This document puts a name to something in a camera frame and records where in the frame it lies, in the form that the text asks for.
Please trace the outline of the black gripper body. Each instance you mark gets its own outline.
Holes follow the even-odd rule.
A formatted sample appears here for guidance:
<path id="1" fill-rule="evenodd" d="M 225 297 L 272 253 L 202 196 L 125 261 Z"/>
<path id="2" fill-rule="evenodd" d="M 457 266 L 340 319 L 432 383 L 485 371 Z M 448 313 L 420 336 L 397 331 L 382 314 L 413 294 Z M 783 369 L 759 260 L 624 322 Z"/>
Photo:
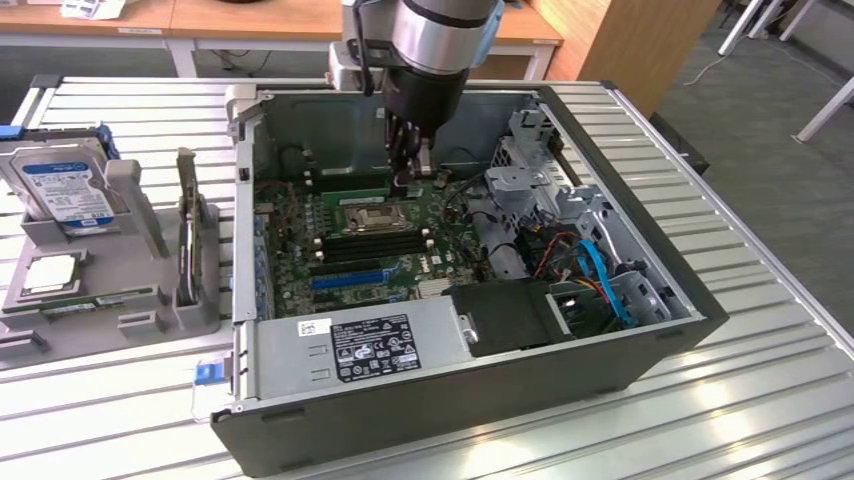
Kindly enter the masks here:
<path id="1" fill-rule="evenodd" d="M 434 138 L 456 114 L 468 79 L 468 70 L 434 75 L 414 68 L 390 69 L 384 80 L 385 107 L 420 129 L 422 137 Z"/>

